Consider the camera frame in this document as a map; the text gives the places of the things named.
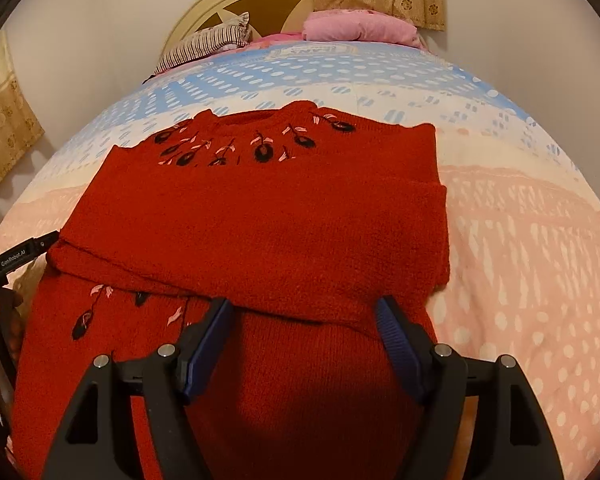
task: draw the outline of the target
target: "white wall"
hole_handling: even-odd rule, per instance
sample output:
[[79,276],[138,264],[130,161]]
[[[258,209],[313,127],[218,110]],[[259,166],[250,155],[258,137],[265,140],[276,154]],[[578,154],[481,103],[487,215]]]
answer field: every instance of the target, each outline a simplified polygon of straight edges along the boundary
[[[7,22],[45,139],[0,185],[0,220],[53,151],[152,71],[195,0],[23,0]],[[533,115],[600,197],[600,19],[586,0],[447,0],[432,50]]]
[[447,0],[434,52],[530,113],[600,199],[600,19],[586,0]]
[[0,221],[73,134],[154,70],[196,0],[22,0],[6,23],[20,87],[46,134],[0,184]]

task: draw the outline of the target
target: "cream headboard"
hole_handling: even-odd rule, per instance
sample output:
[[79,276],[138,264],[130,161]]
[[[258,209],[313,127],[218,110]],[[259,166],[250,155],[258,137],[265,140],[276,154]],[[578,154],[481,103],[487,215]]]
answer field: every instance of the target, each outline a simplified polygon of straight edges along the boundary
[[299,32],[312,10],[313,0],[198,0],[176,24],[162,49],[164,53],[188,34],[249,11],[253,37],[277,32]]

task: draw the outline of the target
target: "silver bolt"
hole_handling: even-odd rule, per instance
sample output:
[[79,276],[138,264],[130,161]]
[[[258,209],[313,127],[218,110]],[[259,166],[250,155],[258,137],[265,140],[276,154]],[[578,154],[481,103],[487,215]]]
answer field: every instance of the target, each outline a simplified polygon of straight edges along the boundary
[[451,346],[445,345],[444,343],[440,343],[439,345],[435,345],[433,348],[434,352],[438,354],[440,357],[449,357],[451,355]]
[[176,347],[173,346],[171,343],[167,343],[158,348],[158,355],[161,357],[169,357],[170,355],[173,355],[175,351]]
[[516,360],[508,354],[504,354],[503,356],[501,356],[500,362],[505,368],[513,368],[516,366]]
[[106,356],[104,354],[99,355],[98,357],[96,357],[93,360],[93,366],[95,366],[96,368],[104,368],[108,364],[109,364],[109,356]]

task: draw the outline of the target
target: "red sweater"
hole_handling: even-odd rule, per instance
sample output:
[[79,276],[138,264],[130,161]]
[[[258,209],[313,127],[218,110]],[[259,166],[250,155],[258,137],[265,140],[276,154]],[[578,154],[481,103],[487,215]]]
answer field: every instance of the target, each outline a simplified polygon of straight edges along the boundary
[[[34,301],[13,414],[24,472],[40,477],[94,356],[142,357],[225,296],[242,309],[187,409],[214,477],[391,479],[419,412],[373,306],[393,294],[434,338],[424,306],[448,281],[445,191],[430,124],[311,102],[206,110],[113,148]],[[134,419],[145,478],[157,480],[141,399]]]

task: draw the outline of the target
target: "polka dot bed sheet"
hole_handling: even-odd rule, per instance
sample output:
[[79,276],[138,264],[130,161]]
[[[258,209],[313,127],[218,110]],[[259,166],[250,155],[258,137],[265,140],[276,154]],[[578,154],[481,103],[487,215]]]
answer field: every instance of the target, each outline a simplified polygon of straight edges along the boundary
[[461,354],[523,367],[568,480],[600,458],[600,202],[523,110],[413,48],[295,42],[212,57],[151,79],[104,110],[38,173],[0,225],[0,250],[60,228],[110,148],[211,108],[313,100],[437,129],[451,279],[427,310]]

